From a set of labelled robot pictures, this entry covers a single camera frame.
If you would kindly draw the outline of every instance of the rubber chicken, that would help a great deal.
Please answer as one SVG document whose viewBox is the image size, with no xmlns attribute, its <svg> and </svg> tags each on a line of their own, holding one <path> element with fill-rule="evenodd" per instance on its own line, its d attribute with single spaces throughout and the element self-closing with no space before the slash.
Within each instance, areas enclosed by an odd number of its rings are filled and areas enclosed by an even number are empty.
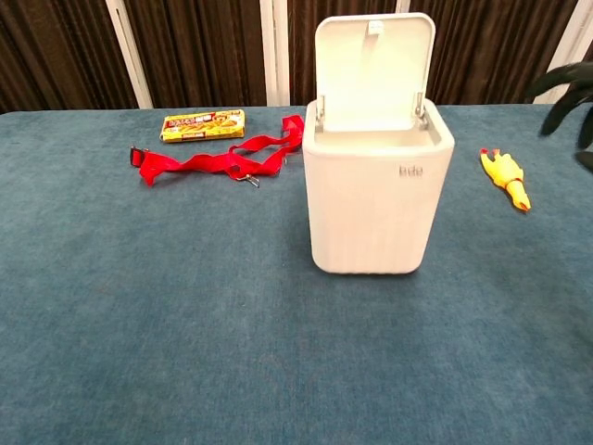
<svg viewBox="0 0 593 445">
<path fill-rule="evenodd" d="M 529 211 L 531 203 L 523 187 L 523 169 L 517 165 L 511 155 L 500 155 L 500 150 L 492 150 L 494 160 L 488 157 L 488 149 L 480 150 L 480 159 L 487 175 L 492 178 L 495 185 L 504 188 L 512 198 L 512 204 L 520 210 Z"/>
</svg>

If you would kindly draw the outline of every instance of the yellow box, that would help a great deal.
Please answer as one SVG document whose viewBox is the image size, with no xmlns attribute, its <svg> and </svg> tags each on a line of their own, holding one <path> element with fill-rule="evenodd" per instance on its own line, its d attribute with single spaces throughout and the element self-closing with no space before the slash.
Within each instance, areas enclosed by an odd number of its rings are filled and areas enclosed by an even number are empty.
<svg viewBox="0 0 593 445">
<path fill-rule="evenodd" d="M 245 112 L 242 109 L 167 116 L 160 131 L 160 140 L 163 142 L 205 141 L 243 136 Z"/>
</svg>

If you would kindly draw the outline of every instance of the table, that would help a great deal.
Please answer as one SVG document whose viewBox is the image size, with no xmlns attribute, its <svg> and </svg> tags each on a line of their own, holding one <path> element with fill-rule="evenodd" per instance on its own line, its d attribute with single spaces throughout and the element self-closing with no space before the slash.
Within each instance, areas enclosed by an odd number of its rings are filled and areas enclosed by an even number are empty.
<svg viewBox="0 0 593 445">
<path fill-rule="evenodd" d="M 423 265 L 312 262 L 302 157 L 257 189 L 170 174 L 187 110 L 0 116 L 2 443 L 593 443 L 593 175 L 580 108 L 439 108 L 456 138 Z M 247 136 L 304 108 L 246 108 Z M 482 146 L 525 169 L 515 211 Z"/>
</svg>

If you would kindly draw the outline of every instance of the red lanyard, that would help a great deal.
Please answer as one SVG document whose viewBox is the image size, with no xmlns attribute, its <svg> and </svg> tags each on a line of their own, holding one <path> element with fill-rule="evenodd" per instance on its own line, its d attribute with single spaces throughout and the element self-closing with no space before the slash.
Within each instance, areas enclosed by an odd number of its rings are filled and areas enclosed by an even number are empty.
<svg viewBox="0 0 593 445">
<path fill-rule="evenodd" d="M 305 124 L 300 116 L 287 116 L 282 119 L 282 131 L 288 134 L 281 138 L 267 136 L 265 134 L 252 137 L 239 146 L 231 146 L 227 153 L 220 155 L 208 155 L 205 153 L 194 155 L 186 162 L 165 155 L 159 155 L 149 150 L 141 150 L 132 147 L 130 151 L 130 163 L 134 167 L 140 167 L 140 175 L 150 186 L 155 182 L 157 176 L 164 172 L 226 172 L 235 181 L 247 180 L 251 184 L 259 186 L 255 176 L 273 176 L 282 168 L 284 156 L 295 151 L 303 139 Z M 237 155 L 235 150 L 260 151 L 267 146 L 281 146 L 263 162 Z"/>
</svg>

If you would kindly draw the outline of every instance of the black glove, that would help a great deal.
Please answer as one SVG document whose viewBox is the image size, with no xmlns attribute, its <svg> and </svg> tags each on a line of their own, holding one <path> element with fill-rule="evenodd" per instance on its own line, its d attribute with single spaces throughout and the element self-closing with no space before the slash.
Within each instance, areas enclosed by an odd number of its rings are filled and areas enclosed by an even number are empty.
<svg viewBox="0 0 593 445">
<path fill-rule="evenodd" d="M 542 95 L 549 89 L 564 83 L 571 83 L 573 88 L 567 91 L 549 111 L 539 131 L 542 135 L 554 133 L 568 113 L 589 99 L 593 99 L 593 62 L 578 62 L 558 67 L 536 80 L 527 90 L 527 95 L 531 97 Z M 588 111 L 581 125 L 577 145 L 585 149 L 591 145 L 591 142 L 593 142 L 593 107 Z M 593 172 L 592 152 L 579 151 L 574 156 L 581 165 Z"/>
</svg>

